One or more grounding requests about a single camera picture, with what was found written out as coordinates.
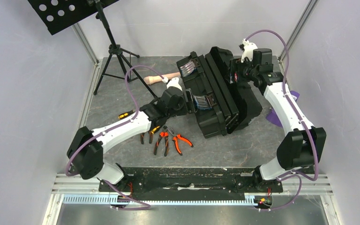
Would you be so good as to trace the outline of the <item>black plastic toolbox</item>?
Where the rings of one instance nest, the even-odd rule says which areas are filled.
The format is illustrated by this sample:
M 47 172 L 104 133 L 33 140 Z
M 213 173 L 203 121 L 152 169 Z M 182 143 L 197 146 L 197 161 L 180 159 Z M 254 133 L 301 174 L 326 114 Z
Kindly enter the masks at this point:
M 241 130 L 258 117 L 263 107 L 251 86 L 242 80 L 230 84 L 225 79 L 233 54 L 227 49 L 212 47 L 209 53 L 189 56 L 176 62 L 178 70 L 187 63 L 195 64 L 194 71 L 183 76 L 186 89 L 195 96 L 208 96 L 213 101 L 211 109 L 198 109 L 195 117 L 204 138 L 225 136 Z

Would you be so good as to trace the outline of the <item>orange cutting pliers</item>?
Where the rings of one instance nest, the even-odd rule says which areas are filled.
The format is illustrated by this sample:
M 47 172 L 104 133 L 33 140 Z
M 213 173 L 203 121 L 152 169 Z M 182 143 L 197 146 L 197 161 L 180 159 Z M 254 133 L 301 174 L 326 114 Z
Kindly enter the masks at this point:
M 175 133 L 175 131 L 171 127 L 166 127 L 167 131 L 173 136 L 172 141 L 174 142 L 175 149 L 180 156 L 182 156 L 182 151 L 179 148 L 179 141 L 183 141 L 187 143 L 191 148 L 194 147 L 193 143 L 187 138 L 183 137 L 181 134 Z

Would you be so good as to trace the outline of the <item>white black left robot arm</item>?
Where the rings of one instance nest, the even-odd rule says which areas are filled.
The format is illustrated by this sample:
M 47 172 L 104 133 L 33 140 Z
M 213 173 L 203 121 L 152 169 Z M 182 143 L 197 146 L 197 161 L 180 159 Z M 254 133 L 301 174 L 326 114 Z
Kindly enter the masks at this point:
M 128 187 L 125 172 L 117 163 L 106 163 L 104 154 L 117 144 L 162 127 L 169 118 L 184 113 L 184 92 L 180 86 L 172 86 L 161 97 L 137 107 L 135 113 L 111 125 L 94 130 L 78 129 L 67 151 L 66 175 L 80 175 L 83 180 L 100 178 L 110 182 L 116 191 L 124 191 Z

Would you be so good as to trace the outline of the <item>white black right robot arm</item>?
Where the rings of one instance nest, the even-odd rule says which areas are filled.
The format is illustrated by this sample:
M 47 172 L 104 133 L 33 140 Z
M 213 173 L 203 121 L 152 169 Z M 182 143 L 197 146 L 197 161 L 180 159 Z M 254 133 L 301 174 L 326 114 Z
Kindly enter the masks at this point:
M 326 132 L 302 113 L 291 96 L 285 77 L 274 70 L 268 48 L 243 48 L 235 58 L 231 51 L 211 48 L 205 55 L 191 52 L 176 65 L 188 95 L 191 112 L 205 138 L 228 135 L 248 126 L 260 115 L 262 106 L 255 86 L 274 109 L 285 133 L 276 156 L 254 171 L 252 186 L 264 191 L 271 180 L 317 165 L 321 159 Z

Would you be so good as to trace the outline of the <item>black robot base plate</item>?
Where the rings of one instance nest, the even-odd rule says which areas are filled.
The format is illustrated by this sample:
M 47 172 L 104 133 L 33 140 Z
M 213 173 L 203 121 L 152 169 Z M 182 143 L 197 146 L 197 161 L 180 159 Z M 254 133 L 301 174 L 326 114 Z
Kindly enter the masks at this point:
M 281 182 L 263 180 L 253 168 L 125 167 L 116 185 L 140 201 L 243 200 L 245 193 L 283 192 Z

